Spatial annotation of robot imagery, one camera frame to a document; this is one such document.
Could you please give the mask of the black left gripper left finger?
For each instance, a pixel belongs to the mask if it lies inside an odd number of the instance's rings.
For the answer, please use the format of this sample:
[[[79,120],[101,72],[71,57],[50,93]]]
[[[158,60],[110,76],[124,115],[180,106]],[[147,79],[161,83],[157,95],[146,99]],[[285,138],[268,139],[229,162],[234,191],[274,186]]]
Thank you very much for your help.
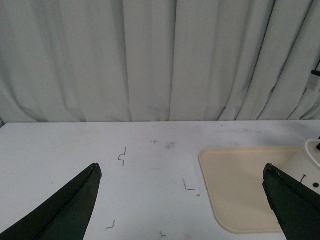
[[[2,240],[82,240],[96,204],[102,171],[93,163],[39,207],[0,234]]]

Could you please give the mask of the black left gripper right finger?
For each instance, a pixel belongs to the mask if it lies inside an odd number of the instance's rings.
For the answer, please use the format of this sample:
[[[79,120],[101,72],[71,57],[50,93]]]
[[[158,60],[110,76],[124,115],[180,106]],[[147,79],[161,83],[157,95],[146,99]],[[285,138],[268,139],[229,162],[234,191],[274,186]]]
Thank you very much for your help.
[[[320,238],[320,195],[271,163],[263,170],[264,192],[288,240]]]

